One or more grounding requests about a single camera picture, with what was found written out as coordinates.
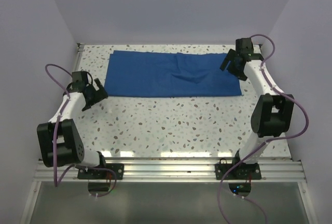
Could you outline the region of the blue surgical cloth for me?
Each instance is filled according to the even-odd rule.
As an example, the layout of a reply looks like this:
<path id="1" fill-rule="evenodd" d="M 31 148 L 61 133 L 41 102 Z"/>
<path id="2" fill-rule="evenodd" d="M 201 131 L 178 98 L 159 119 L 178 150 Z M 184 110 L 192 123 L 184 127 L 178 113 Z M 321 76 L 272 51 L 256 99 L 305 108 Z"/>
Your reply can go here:
<path id="1" fill-rule="evenodd" d="M 225 56 L 115 50 L 104 88 L 125 97 L 241 96 L 238 78 L 219 68 Z"/>

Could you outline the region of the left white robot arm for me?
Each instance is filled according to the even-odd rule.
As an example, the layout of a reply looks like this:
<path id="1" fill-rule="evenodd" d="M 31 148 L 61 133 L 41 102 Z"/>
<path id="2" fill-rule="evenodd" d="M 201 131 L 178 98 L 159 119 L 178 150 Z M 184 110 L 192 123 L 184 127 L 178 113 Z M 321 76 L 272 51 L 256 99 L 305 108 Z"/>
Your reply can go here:
<path id="1" fill-rule="evenodd" d="M 72 73 L 72 82 L 66 87 L 58 111 L 48 122 L 37 127 L 46 167 L 78 164 L 90 167 L 89 172 L 95 178 L 106 176 L 108 166 L 101 162 L 101 153 L 85 149 L 74 121 L 81 112 L 106 98 L 108 94 L 99 79 L 92 79 L 87 71 Z"/>

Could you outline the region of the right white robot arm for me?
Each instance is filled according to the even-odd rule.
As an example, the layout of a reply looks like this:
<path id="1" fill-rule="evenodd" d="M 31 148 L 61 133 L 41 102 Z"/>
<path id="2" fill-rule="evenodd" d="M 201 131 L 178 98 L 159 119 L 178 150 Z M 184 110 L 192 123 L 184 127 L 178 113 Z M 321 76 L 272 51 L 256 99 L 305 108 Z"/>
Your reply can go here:
<path id="1" fill-rule="evenodd" d="M 294 108 L 294 103 L 289 100 L 292 95 L 282 96 L 275 92 L 279 87 L 265 71 L 266 66 L 262 62 L 259 53 L 238 53 L 231 49 L 220 66 L 222 71 L 227 70 L 240 80 L 249 80 L 258 96 L 251 115 L 252 133 L 237 153 L 242 161 L 231 166 L 232 175 L 239 179 L 250 172 L 248 164 L 257 163 L 267 140 L 279 138 L 288 131 Z"/>

